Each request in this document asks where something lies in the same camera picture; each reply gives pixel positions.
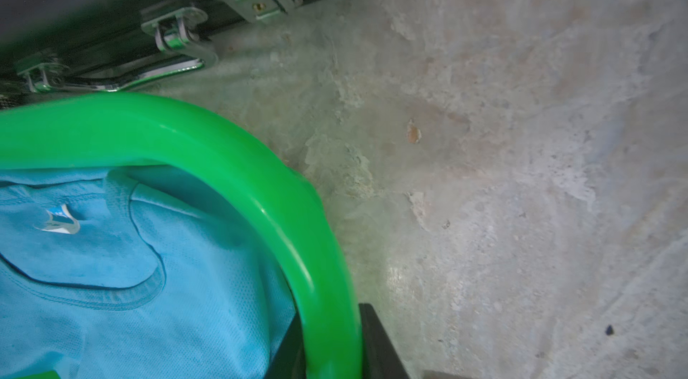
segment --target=clothing label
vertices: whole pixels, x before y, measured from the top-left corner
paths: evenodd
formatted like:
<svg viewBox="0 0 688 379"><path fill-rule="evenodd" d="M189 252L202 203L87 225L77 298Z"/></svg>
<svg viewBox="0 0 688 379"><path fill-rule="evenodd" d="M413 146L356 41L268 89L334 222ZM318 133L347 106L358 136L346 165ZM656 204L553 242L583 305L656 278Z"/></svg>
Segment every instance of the clothing label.
<svg viewBox="0 0 688 379"><path fill-rule="evenodd" d="M42 231L63 232L64 234L76 234L81 226L72 214L67 210L67 205L46 209L49 219L43 225Z"/></svg>

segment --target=metal handle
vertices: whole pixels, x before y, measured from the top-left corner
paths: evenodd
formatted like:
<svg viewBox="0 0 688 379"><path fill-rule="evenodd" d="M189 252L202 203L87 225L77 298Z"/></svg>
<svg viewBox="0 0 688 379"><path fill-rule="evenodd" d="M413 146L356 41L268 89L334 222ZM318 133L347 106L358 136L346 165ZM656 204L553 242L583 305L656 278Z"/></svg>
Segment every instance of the metal handle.
<svg viewBox="0 0 688 379"><path fill-rule="evenodd" d="M141 29L155 37L156 45L164 54L186 55L192 59L163 67L135 70L115 78L83 78L64 76L67 66L56 58L43 59L17 70L26 78L31 92L56 91L108 91L128 90L144 83L169 76L199 70L215 65L218 54L210 40L202 40L190 29L208 19L198 8L182 8L143 23Z"/></svg>

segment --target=concrete floor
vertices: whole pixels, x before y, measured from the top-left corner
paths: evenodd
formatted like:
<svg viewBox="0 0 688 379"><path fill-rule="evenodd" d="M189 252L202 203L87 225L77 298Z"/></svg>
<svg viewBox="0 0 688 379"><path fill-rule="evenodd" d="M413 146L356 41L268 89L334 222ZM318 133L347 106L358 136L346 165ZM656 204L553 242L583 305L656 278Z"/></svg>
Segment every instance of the concrete floor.
<svg viewBox="0 0 688 379"><path fill-rule="evenodd" d="M687 1L326 0L151 92L317 187L413 377L685 378Z"/></svg>

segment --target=dirt speck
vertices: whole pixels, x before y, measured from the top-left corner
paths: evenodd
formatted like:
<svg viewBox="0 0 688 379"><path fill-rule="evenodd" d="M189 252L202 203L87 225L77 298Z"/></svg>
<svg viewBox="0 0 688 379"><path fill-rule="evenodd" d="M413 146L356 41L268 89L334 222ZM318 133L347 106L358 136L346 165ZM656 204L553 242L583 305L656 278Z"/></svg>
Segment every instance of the dirt speck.
<svg viewBox="0 0 688 379"><path fill-rule="evenodd" d="M416 144L420 142L422 134L420 133L420 129L414 124L414 120L410 119L408 122L409 123L406 124L406 140L408 140L409 143Z"/></svg>
<svg viewBox="0 0 688 379"><path fill-rule="evenodd" d="M640 358L640 356L638 355L638 351L635 350L635 349L628 349L628 350L624 353L623 356L624 356L624 358L626 358L627 360L631 360L631 359L637 360L637 359Z"/></svg>
<svg viewBox="0 0 688 379"><path fill-rule="evenodd" d="M641 370L652 376L658 375L660 373L657 367L641 367Z"/></svg>

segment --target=green plastic rim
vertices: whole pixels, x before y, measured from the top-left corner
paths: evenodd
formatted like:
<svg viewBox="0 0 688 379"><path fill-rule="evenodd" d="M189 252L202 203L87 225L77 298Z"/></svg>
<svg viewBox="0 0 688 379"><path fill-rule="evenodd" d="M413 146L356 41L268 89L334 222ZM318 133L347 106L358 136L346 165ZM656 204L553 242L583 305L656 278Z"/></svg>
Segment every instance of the green plastic rim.
<svg viewBox="0 0 688 379"><path fill-rule="evenodd" d="M169 164L213 187L254 226L292 289L309 379L359 379L360 313L314 188L251 134L206 109L98 93L0 111L0 168Z"/></svg>

